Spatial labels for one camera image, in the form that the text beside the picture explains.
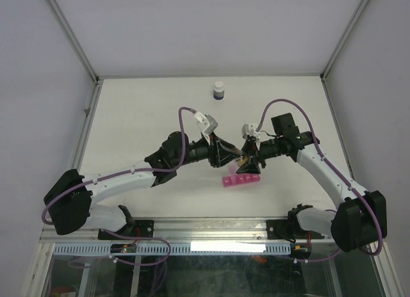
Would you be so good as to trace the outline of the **pink weekly pill organizer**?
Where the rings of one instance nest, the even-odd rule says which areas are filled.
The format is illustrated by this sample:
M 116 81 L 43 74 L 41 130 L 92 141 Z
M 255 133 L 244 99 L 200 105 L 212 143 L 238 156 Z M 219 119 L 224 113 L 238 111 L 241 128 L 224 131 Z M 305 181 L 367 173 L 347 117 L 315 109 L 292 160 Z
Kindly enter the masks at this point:
M 252 184 L 259 182 L 261 180 L 260 176 L 257 174 L 250 173 L 236 173 L 236 165 L 228 166 L 228 175 L 222 177 L 222 185 L 225 188 L 233 186 L 241 186 L 245 184 Z

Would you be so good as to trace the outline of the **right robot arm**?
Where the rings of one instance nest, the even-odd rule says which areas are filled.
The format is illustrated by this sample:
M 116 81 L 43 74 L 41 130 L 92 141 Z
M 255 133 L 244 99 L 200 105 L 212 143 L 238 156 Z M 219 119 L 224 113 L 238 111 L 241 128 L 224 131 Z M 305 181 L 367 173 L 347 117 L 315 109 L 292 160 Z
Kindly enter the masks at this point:
M 387 236 L 386 199 L 381 192 L 368 191 L 346 178 L 318 151 L 319 141 L 313 133 L 299 131 L 291 113 L 273 117 L 271 121 L 275 134 L 266 141 L 261 141 L 255 125 L 242 127 L 244 161 L 236 172 L 259 174 L 268 159 L 288 156 L 321 185 L 336 209 L 325 211 L 299 204 L 288 211 L 286 224 L 277 227 L 276 233 L 293 241 L 307 232 L 316 232 L 333 238 L 344 252 L 373 242 L 381 248 Z

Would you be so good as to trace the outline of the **clear bottle yellow pills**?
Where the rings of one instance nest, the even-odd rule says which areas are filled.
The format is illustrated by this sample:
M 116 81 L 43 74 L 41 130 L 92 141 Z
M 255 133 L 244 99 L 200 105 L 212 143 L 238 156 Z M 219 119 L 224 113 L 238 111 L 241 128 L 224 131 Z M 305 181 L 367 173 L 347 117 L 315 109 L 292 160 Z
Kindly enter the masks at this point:
M 236 167 L 241 167 L 242 165 L 244 165 L 249 159 L 249 156 L 246 153 L 240 152 L 235 160 L 233 161 Z

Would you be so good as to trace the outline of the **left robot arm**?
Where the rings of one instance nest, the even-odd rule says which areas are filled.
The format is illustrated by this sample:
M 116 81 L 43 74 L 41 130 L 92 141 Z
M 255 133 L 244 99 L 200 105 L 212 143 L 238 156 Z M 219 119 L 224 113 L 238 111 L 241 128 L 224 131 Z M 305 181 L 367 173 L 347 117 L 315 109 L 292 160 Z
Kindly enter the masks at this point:
M 42 221 L 61 236 L 88 227 L 109 230 L 124 239 L 132 235 L 135 225 L 128 209 L 104 207 L 101 201 L 164 184 L 184 165 L 207 160 L 220 168 L 240 156 L 238 148 L 216 134 L 190 142 L 186 134 L 173 132 L 157 151 L 118 172 L 88 177 L 76 169 L 64 172 L 44 197 Z

